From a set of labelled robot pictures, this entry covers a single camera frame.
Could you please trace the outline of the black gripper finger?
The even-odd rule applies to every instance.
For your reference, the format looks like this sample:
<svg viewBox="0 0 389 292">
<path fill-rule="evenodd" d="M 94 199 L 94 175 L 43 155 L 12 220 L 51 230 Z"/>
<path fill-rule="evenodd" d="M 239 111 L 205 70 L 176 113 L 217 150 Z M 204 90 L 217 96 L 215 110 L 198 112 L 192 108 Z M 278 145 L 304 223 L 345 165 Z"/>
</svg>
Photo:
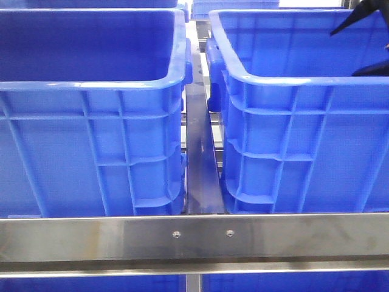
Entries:
<svg viewBox="0 0 389 292">
<path fill-rule="evenodd" d="M 366 77 L 366 76 L 389 76 L 389 61 L 381 61 L 376 64 L 365 66 L 352 73 L 353 77 Z"/>
<path fill-rule="evenodd" d="M 376 11 L 380 11 L 388 27 L 388 0 L 363 0 L 353 9 L 349 16 L 339 24 L 329 35 L 333 36 L 352 24 L 367 18 Z"/>
</svg>

